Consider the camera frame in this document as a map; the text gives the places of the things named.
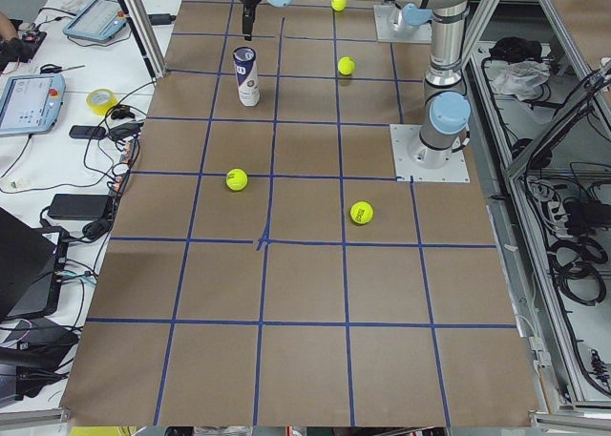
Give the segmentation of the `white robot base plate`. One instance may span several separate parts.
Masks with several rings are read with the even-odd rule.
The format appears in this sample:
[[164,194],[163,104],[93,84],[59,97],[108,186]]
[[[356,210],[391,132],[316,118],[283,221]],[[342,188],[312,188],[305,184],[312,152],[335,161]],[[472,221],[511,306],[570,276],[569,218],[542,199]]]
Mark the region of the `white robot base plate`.
[[420,125],[390,124],[390,143],[399,182],[469,183],[463,151],[433,150],[420,139]]

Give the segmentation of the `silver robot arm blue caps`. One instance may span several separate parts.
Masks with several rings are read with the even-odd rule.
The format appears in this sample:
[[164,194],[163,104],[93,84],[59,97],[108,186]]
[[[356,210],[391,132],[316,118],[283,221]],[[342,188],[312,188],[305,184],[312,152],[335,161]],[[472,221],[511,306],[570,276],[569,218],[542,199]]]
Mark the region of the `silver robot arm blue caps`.
[[[239,0],[242,35],[251,39],[256,8],[261,2],[283,8],[294,0]],[[430,65],[424,76],[425,118],[407,145],[411,160],[424,169],[443,167],[465,145],[471,106],[458,85],[463,79],[463,43],[469,0],[358,0],[370,1],[381,41],[430,43]]]

